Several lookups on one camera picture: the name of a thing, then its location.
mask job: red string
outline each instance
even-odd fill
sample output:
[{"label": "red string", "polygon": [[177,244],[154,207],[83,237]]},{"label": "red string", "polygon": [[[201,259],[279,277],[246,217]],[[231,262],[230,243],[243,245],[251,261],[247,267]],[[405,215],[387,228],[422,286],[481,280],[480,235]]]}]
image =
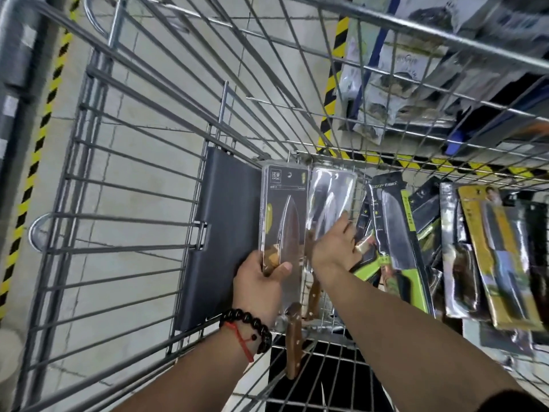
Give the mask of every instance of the red string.
[{"label": "red string", "polygon": [[253,338],[253,337],[255,337],[255,335],[253,335],[252,338],[243,339],[242,334],[240,334],[240,331],[238,330],[238,327],[237,327],[236,324],[233,324],[231,322],[224,322],[223,325],[226,325],[227,327],[229,327],[231,330],[234,331],[234,333],[237,336],[237,340],[240,343],[240,346],[244,350],[244,354],[246,355],[246,358],[248,359],[248,361],[250,363],[253,363],[254,362],[254,355],[251,353],[250,349],[246,345],[246,342],[255,340],[255,338]]}]

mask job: forearm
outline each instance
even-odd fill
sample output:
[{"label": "forearm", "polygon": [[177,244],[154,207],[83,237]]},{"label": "forearm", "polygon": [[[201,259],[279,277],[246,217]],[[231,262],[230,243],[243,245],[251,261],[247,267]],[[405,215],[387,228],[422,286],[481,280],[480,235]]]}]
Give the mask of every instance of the forearm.
[{"label": "forearm", "polygon": [[323,284],[366,362],[402,412],[473,412],[518,383],[441,322],[343,269]]},{"label": "forearm", "polygon": [[248,364],[234,332],[223,327],[115,412],[220,411]]}]

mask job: black beaded bracelet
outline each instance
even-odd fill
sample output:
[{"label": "black beaded bracelet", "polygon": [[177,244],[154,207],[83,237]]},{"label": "black beaded bracelet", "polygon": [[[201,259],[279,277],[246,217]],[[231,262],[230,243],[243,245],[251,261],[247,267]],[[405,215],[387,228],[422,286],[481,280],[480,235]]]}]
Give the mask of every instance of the black beaded bracelet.
[{"label": "black beaded bracelet", "polygon": [[[271,348],[273,344],[273,337],[269,331],[269,328],[264,325],[259,318],[254,318],[250,312],[244,312],[239,308],[231,308],[228,311],[225,311],[219,321],[219,328],[221,328],[225,322],[235,321],[242,321],[245,324],[250,324],[250,326],[257,331],[261,337],[261,343],[257,349],[258,354],[265,353]],[[254,334],[251,338],[255,340],[257,336]]]}]

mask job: hand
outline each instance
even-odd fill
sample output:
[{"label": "hand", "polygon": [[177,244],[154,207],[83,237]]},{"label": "hand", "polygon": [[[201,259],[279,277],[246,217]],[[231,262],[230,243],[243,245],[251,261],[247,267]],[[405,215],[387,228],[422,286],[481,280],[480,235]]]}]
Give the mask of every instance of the hand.
[{"label": "hand", "polygon": [[312,269],[324,289],[337,272],[349,271],[362,259],[355,249],[356,228],[344,211],[332,228],[322,236],[312,250]]},{"label": "hand", "polygon": [[292,264],[284,262],[265,277],[261,272],[262,259],[262,252],[252,251],[238,268],[233,280],[233,308],[250,312],[272,327],[280,310],[281,282],[292,272]]}]

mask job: yellow and black hazard tape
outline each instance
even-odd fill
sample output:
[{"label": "yellow and black hazard tape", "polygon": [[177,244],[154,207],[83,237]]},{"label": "yellow and black hazard tape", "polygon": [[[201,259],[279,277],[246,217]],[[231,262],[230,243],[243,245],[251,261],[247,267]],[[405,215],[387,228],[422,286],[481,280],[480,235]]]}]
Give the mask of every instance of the yellow and black hazard tape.
[{"label": "yellow and black hazard tape", "polygon": [[[332,124],[335,115],[335,103],[337,100],[336,78],[339,82],[343,63],[337,58],[345,56],[345,44],[347,42],[347,34],[349,32],[349,18],[339,16],[338,25],[335,30],[335,41],[333,45],[332,55],[334,57],[334,68],[336,75],[333,74],[332,67],[328,74],[328,82],[326,83],[326,95],[324,98],[324,107],[326,115],[320,123],[320,131],[328,140],[332,140]],[[322,138],[319,138],[318,150],[326,150],[325,143]],[[335,156],[333,149],[329,152]],[[461,175],[476,175],[476,176],[497,176],[500,178],[515,178],[515,179],[530,179],[532,181],[547,182],[549,181],[549,171],[539,168],[503,166],[496,164],[484,164],[477,162],[465,162],[459,159],[441,159],[441,158],[422,158],[418,156],[408,156],[403,154],[380,153],[380,152],[351,152],[349,150],[341,150],[341,156],[344,159],[353,159],[370,163],[372,165],[386,164],[391,167],[435,171],[449,175],[450,173],[458,173]]]},{"label": "yellow and black hazard tape", "polygon": [[[69,7],[69,17],[71,20],[76,20],[76,11],[80,5],[80,0],[71,0]],[[17,207],[17,221],[15,223],[15,231],[13,232],[13,239],[9,249],[8,260],[6,262],[6,268],[4,271],[4,278],[0,283],[0,320],[5,316],[5,303],[8,297],[9,286],[13,271],[15,270],[15,263],[19,257],[19,249],[21,247],[21,240],[23,239],[24,225],[29,212],[29,204],[32,195],[32,189],[36,182],[36,174],[38,172],[38,165],[40,164],[40,158],[42,155],[42,148],[44,147],[45,137],[48,133],[48,124],[51,120],[51,111],[53,110],[53,104],[59,86],[61,84],[61,73],[67,58],[67,52],[69,51],[69,44],[72,40],[72,34],[68,30],[65,30],[61,36],[61,47],[55,59],[54,70],[51,75],[51,82],[49,84],[49,92],[46,97],[44,113],[38,130],[38,138],[35,142],[35,147],[32,152],[31,166],[25,180],[25,191],[21,203]]]}]

